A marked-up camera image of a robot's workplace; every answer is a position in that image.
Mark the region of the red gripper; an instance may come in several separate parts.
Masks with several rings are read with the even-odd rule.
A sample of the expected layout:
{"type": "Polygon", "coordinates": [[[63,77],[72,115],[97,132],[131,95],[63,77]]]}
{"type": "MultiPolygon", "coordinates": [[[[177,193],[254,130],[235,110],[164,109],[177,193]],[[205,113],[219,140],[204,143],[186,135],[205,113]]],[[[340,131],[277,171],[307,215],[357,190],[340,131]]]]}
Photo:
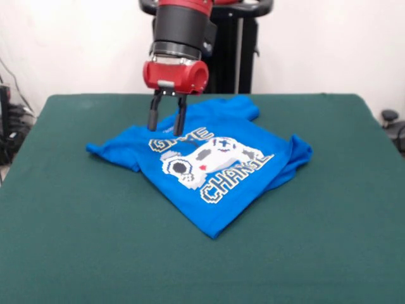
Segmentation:
{"type": "Polygon", "coordinates": [[[173,135],[181,136],[184,131],[187,113],[187,95],[201,94],[209,79],[209,70],[205,62],[185,60],[184,58],[162,58],[146,61],[143,67],[143,79],[146,86],[154,89],[151,100],[147,128],[154,132],[158,124],[158,106],[163,91],[169,89],[178,96],[178,113],[173,125],[173,135]]]}

